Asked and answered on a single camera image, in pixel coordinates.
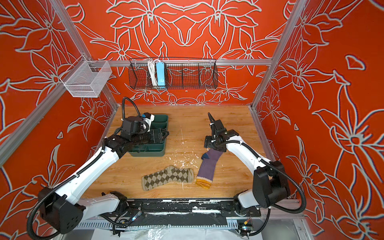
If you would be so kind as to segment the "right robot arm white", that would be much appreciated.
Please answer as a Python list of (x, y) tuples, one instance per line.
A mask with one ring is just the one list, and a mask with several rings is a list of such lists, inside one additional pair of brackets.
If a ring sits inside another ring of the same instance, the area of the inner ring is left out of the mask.
[[(235, 130), (227, 130), (221, 120), (216, 120), (208, 113), (211, 135), (205, 138), (205, 148), (234, 154), (253, 174), (253, 187), (234, 197), (241, 209), (261, 207), (276, 208), (289, 214), (300, 214), (307, 206), (305, 192), (285, 172), (285, 167), (278, 161), (271, 161), (249, 146)], [(297, 189), (301, 205), (288, 209), (278, 203), (290, 194), (289, 183)]]

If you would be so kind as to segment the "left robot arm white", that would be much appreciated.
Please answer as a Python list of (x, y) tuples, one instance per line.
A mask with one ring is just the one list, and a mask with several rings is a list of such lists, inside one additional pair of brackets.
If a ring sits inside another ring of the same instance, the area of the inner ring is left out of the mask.
[(78, 170), (53, 188), (39, 192), (38, 202), (27, 220), (27, 233), (33, 240), (51, 240), (72, 231), (82, 220), (100, 216), (115, 228), (127, 228), (136, 218), (122, 221), (129, 212), (127, 197), (111, 192), (97, 199), (81, 200), (89, 186), (127, 152), (146, 144), (163, 143), (169, 132), (152, 129), (156, 117), (150, 113), (126, 117), (125, 102), (137, 105), (128, 97), (122, 100), (122, 125), (102, 140), (101, 147)]

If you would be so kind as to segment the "purple sock teal toe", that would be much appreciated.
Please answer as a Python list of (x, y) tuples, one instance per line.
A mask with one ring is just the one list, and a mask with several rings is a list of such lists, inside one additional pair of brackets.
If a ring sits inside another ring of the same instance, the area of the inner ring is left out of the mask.
[(209, 149), (206, 153), (202, 155), (202, 164), (199, 168), (196, 177), (197, 186), (200, 186), (203, 189), (209, 189), (211, 187), (216, 165), (222, 154), (223, 152), (214, 149)]

